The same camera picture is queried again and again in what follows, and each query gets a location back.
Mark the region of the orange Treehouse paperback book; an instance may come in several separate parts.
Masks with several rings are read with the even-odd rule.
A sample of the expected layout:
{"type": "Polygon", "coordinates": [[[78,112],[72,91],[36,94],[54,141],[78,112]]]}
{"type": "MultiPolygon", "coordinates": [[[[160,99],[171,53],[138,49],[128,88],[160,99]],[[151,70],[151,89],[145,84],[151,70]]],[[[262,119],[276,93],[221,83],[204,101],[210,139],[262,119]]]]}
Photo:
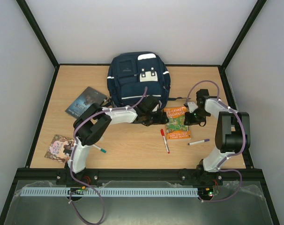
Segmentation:
{"type": "Polygon", "coordinates": [[[167,140],[191,139],[189,126],[184,125],[187,108],[185,106],[169,107],[165,108],[164,112],[169,120],[169,122],[165,124],[167,140]]]}

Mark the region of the navy blue school backpack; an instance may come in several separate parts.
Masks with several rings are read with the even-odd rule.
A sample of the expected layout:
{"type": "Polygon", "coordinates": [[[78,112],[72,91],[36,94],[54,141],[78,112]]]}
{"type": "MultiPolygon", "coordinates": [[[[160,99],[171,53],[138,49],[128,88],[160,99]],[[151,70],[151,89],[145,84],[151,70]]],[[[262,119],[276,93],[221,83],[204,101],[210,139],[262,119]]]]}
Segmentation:
{"type": "Polygon", "coordinates": [[[159,101],[164,109],[168,101],[182,97],[169,97],[171,90],[170,73],[153,52],[128,52],[113,58],[107,75],[107,88],[112,107],[134,105],[140,100],[147,87],[147,95],[159,101]]]}

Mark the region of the dark blue paperback book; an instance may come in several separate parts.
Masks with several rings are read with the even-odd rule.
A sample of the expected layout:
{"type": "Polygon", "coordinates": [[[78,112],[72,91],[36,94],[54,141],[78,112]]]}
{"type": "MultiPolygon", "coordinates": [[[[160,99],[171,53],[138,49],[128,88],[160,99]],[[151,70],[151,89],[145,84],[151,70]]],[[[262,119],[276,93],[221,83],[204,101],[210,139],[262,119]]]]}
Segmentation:
{"type": "Polygon", "coordinates": [[[106,102],[108,97],[100,91],[87,87],[79,97],[65,110],[65,112],[74,117],[79,118],[93,103],[101,105],[106,102]]]}

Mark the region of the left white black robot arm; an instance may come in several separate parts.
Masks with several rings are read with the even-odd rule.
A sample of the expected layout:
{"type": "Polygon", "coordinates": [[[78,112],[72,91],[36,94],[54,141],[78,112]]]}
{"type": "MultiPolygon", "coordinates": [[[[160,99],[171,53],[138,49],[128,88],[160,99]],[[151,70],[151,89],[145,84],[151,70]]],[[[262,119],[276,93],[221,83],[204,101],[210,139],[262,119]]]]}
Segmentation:
{"type": "Polygon", "coordinates": [[[68,167],[73,173],[85,169],[90,147],[101,139],[109,125],[131,123],[148,127],[168,122],[159,100],[152,95],[142,97],[133,106],[106,108],[94,103],[73,124],[75,146],[68,167]]]}

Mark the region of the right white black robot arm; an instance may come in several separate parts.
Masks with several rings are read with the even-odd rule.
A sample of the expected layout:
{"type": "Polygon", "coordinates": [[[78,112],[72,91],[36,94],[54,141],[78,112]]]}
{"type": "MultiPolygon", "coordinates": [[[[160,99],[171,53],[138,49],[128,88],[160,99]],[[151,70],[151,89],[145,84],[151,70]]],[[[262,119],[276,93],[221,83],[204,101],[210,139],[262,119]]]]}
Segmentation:
{"type": "Polygon", "coordinates": [[[187,102],[185,106],[189,109],[185,113],[186,126],[205,125],[206,118],[210,116],[217,119],[215,147],[199,162],[192,175],[200,185],[211,184],[226,161],[249,148],[250,117],[247,112],[238,112],[218,97],[210,96],[207,89],[197,91],[196,103],[187,102]]]}

